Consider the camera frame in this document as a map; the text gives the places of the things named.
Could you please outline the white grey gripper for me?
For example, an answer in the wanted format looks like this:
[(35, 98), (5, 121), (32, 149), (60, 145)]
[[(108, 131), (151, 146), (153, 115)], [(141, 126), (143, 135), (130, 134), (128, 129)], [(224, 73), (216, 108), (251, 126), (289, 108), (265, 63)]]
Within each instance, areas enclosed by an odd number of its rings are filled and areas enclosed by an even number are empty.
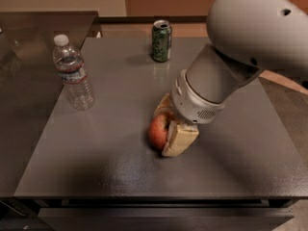
[(190, 86), (186, 78), (187, 70), (181, 71), (172, 85), (171, 93), (167, 93), (154, 111), (153, 117), (161, 114), (174, 118), (174, 113), (185, 122), (173, 120), (168, 127), (167, 143), (162, 155), (176, 157), (182, 154), (199, 135), (196, 124), (212, 122), (225, 107), (225, 103), (212, 103), (200, 97)]

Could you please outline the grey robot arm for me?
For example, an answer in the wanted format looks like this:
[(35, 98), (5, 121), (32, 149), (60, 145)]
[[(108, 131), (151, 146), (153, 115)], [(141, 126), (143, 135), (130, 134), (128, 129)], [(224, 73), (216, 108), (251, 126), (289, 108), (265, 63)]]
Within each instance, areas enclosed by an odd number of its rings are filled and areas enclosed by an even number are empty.
[(180, 72), (149, 126), (150, 142), (165, 157), (182, 154), (198, 126), (262, 72), (307, 86), (308, 15), (289, 0), (216, 0), (206, 26), (209, 42)]

